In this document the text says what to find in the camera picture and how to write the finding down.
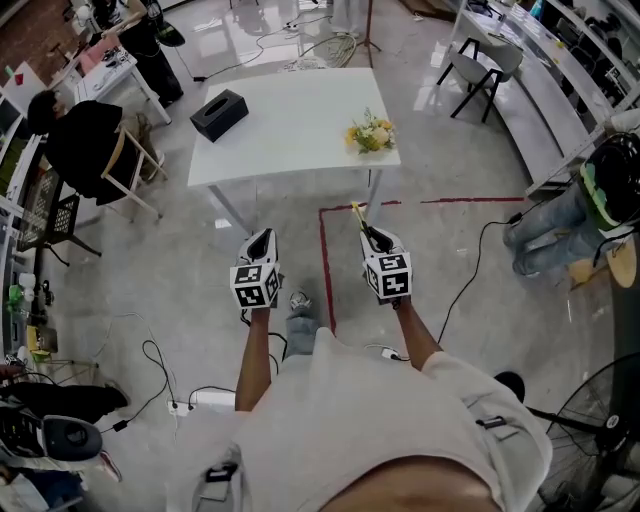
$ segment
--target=flower bouquet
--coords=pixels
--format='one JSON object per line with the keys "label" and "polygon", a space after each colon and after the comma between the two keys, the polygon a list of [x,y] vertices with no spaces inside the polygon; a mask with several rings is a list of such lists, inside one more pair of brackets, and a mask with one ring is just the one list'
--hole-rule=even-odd
{"label": "flower bouquet", "polygon": [[347,130],[344,138],[347,147],[357,144],[360,154],[393,149],[395,146],[393,125],[385,119],[378,119],[368,107],[364,111],[364,120],[364,124],[357,124],[354,121],[353,126]]}

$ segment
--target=white desk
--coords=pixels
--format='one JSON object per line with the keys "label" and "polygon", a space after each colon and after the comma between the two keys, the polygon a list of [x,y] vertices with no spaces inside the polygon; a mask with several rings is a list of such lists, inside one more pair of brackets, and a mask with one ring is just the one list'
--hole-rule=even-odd
{"label": "white desk", "polygon": [[[489,33],[496,32],[497,20],[470,11],[465,11],[464,16],[475,25],[476,35],[482,38],[481,41],[495,44],[497,40],[490,37]],[[503,27],[503,34],[506,33],[505,29],[508,27]],[[562,155],[568,155],[589,137],[589,132],[556,79],[538,56],[514,34],[509,33],[508,37],[511,40],[517,39],[524,53],[522,64],[514,78],[544,118]]]}
{"label": "white desk", "polygon": [[497,2],[491,2],[491,6],[505,13],[507,21],[510,22],[507,25],[498,22],[497,19],[487,18],[494,33],[502,33],[507,38],[515,40],[519,46],[525,46],[524,39],[529,38],[571,83],[596,123],[601,123],[611,116],[613,107],[607,97],[571,52],[564,46],[558,47],[558,39],[544,25],[519,5],[509,9]]}
{"label": "white desk", "polygon": [[216,142],[198,134],[189,170],[189,187],[208,187],[229,221],[251,230],[222,194],[218,183],[306,170],[375,169],[367,208],[371,222],[380,206],[383,170],[400,167],[396,148],[358,155],[344,136],[367,107],[388,119],[373,71],[368,68],[318,69],[246,78],[209,88],[206,102],[225,89],[243,96],[249,115]]}
{"label": "white desk", "polygon": [[98,100],[111,91],[116,85],[122,82],[129,75],[132,75],[138,85],[149,98],[151,104],[156,108],[162,119],[169,124],[171,118],[167,114],[164,107],[158,101],[157,95],[151,90],[145,79],[136,67],[137,60],[129,55],[125,50],[120,50],[120,55],[124,56],[124,60],[117,59],[118,65],[115,67],[107,67],[106,62],[100,62],[85,77],[78,82],[73,91],[74,101],[77,105],[81,101]]}

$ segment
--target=chair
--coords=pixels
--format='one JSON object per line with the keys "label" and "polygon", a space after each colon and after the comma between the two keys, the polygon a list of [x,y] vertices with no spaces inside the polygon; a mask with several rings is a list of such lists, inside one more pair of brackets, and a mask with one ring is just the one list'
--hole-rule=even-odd
{"label": "chair", "polygon": [[64,261],[52,247],[68,240],[98,257],[102,256],[74,234],[80,196],[74,194],[60,201],[61,190],[62,180],[54,170],[47,171],[34,183],[20,223],[18,251],[24,252],[33,247],[49,249],[68,267],[69,262]]}
{"label": "chair", "polygon": [[[464,55],[464,51],[470,43],[474,44],[473,58]],[[501,69],[491,68],[488,70],[485,68],[477,60],[478,52],[491,58]],[[498,85],[508,81],[522,62],[522,50],[510,43],[492,45],[480,43],[475,39],[468,38],[459,51],[456,52],[454,48],[449,50],[449,60],[451,63],[438,80],[438,85],[442,84],[452,68],[456,68],[460,76],[469,83],[467,88],[469,94],[467,94],[467,97],[460,103],[458,108],[454,110],[451,117],[456,117],[480,89],[489,89],[491,91],[489,94],[489,103],[487,103],[484,115],[482,116],[482,122],[484,123],[487,120],[489,110],[498,91]]]}
{"label": "chair", "polygon": [[[118,141],[116,142],[116,147],[111,154],[111,158],[107,163],[104,171],[100,175],[101,178],[105,179],[109,183],[111,183],[117,191],[112,187],[105,188],[104,191],[96,197],[96,204],[98,206],[107,206],[107,208],[113,210],[118,215],[122,215],[118,210],[110,206],[110,203],[118,201],[123,197],[128,197],[132,201],[138,203],[145,210],[153,213],[158,219],[162,218],[162,214],[160,214],[155,208],[145,203],[140,197],[138,197],[135,192],[138,184],[142,182],[140,178],[140,169],[142,168],[142,164],[144,159],[148,159],[157,171],[160,171],[164,176],[165,180],[169,179],[169,176],[165,172],[165,170],[160,167],[160,164],[156,162],[151,155],[145,151],[145,149],[140,145],[140,143],[129,133],[129,131],[123,126],[119,129]],[[135,160],[135,151],[138,151],[137,163],[133,165],[126,166],[127,160],[130,160],[131,156],[134,157]],[[125,164],[125,168],[122,172],[119,173],[116,177],[114,177],[111,171],[114,169],[114,166],[118,164]]]}

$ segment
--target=tissue box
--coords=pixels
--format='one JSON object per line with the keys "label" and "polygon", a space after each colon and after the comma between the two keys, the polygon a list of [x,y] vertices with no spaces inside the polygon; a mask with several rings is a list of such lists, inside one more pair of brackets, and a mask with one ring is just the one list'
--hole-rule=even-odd
{"label": "tissue box", "polygon": [[249,113],[244,98],[226,89],[191,116],[202,135],[215,142],[224,132]]}

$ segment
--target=brick wall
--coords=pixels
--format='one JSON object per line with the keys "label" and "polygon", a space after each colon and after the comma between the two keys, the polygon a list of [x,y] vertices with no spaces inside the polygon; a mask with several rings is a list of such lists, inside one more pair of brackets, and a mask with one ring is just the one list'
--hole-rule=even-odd
{"label": "brick wall", "polygon": [[62,67],[64,60],[58,52],[47,57],[49,50],[60,43],[63,53],[74,51],[79,40],[71,22],[65,23],[62,18],[67,5],[67,0],[30,0],[0,27],[0,83],[8,79],[5,66],[15,69],[23,61],[45,84],[51,82],[51,75]]}

